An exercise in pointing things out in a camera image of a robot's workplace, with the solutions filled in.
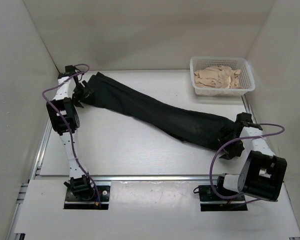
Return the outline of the black trousers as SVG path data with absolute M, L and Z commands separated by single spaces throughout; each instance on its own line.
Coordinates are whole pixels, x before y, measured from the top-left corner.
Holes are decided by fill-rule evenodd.
M 236 137 L 238 127 L 226 117 L 168 105 L 100 72 L 87 84 L 93 93 L 83 103 L 146 122 L 182 142 L 216 151 Z

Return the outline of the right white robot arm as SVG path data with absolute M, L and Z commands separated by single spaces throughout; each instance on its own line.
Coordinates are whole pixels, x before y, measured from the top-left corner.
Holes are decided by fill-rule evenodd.
M 238 138 L 223 144 L 219 153 L 229 144 L 242 141 L 248 156 L 239 174 L 223 174 L 218 177 L 217 185 L 212 186 L 220 200 L 235 199 L 240 195 L 247 195 L 259 200 L 276 202 L 287 169 L 287 161 L 278 157 L 268 147 L 266 137 L 279 135 L 284 132 L 263 134 L 260 128 L 243 127 Z

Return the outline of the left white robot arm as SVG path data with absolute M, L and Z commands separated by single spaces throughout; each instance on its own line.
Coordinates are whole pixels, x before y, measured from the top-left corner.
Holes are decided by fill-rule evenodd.
M 59 135 L 65 149 L 69 180 L 64 185 L 75 197 L 90 201 L 97 195 L 96 188 L 89 178 L 88 170 L 78 160 L 80 119 L 76 108 L 82 108 L 81 101 L 93 93 L 88 83 L 78 78 L 83 74 L 76 66 L 66 66 L 65 72 L 58 75 L 55 96 L 46 101 L 46 108 L 52 128 Z

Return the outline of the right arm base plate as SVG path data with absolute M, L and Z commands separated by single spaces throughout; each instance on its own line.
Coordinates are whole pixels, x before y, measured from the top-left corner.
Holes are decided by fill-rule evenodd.
M 243 212 L 247 211 L 245 197 L 239 196 L 234 199 L 222 199 L 217 196 L 210 185 L 199 185 L 193 190 L 199 195 L 201 212 Z

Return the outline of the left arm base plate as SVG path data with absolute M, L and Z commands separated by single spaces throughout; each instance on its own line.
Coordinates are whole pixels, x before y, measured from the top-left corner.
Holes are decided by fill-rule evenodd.
M 111 195 L 111 182 L 101 181 L 97 182 L 97 188 L 100 194 L 98 198 L 97 194 L 94 197 L 78 197 L 67 189 L 63 208 L 65 210 L 108 210 L 110 195 Z

